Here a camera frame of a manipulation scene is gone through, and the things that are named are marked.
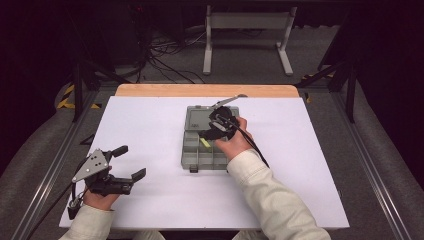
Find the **white sleeve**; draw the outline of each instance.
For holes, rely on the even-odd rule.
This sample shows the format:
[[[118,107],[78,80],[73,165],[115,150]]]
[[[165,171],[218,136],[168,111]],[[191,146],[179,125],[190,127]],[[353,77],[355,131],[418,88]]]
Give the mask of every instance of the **white sleeve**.
[[[104,240],[107,239],[112,225],[114,212],[103,211],[84,205],[79,211],[71,228],[60,240]]]
[[[227,169],[270,240],[330,239],[324,229],[317,227],[300,197],[273,177],[255,150],[237,155]]]

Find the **gray plastic box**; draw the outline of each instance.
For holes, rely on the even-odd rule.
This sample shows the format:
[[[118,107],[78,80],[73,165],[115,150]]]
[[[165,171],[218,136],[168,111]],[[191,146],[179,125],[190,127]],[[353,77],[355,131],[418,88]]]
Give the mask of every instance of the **gray plastic box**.
[[[228,107],[234,116],[239,116],[238,107]],[[199,170],[226,170],[228,159],[225,154],[215,146],[215,141],[207,141],[210,148],[206,147],[199,138],[199,131],[208,130],[209,115],[213,109],[205,106],[187,107],[184,127],[183,149],[181,165],[190,172]]]

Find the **hand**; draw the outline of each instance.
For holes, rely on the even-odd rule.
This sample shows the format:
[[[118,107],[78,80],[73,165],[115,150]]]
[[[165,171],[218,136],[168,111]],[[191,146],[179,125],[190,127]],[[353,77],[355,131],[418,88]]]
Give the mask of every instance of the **hand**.
[[[84,204],[100,210],[110,211],[112,204],[119,196],[119,194],[109,194],[104,197],[100,194],[95,194],[90,192],[90,190],[87,190],[84,195]]]
[[[240,129],[245,131],[247,135],[252,138],[252,135],[246,131],[246,119],[237,117],[237,121],[240,123]],[[246,141],[246,139],[244,139],[243,135],[238,130],[230,140],[223,141],[221,139],[217,139],[215,140],[215,144],[219,149],[221,149],[221,151],[225,153],[230,161],[241,152],[252,148],[252,146],[250,146],[250,144]]]

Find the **person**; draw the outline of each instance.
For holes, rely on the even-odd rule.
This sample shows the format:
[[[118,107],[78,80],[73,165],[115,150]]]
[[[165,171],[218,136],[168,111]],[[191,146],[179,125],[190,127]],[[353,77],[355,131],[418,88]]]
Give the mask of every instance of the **person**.
[[[238,117],[240,129],[247,132],[247,121]],[[330,239],[300,197],[273,177],[272,171],[249,145],[240,131],[229,141],[215,144],[230,159],[227,170],[240,186],[245,200],[258,218],[262,231],[240,231],[234,239]],[[84,206],[61,240],[106,239],[113,220],[112,204],[119,195],[92,194],[87,191]],[[164,239],[159,232],[140,232],[135,238]]]

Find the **white table surface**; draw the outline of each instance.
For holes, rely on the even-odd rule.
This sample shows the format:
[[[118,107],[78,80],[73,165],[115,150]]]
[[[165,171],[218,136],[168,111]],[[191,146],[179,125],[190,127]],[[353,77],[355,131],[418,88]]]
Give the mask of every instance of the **white table surface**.
[[[222,98],[111,97],[90,153],[128,145],[113,158],[111,174],[130,178],[147,168],[130,195],[113,205],[117,229],[259,229],[241,190],[225,170],[189,173],[181,167],[187,106],[210,106]],[[247,129],[275,177],[297,192],[318,226],[349,227],[331,173],[301,98],[240,98]],[[80,181],[77,190],[82,191]],[[71,221],[64,210],[60,226]]]

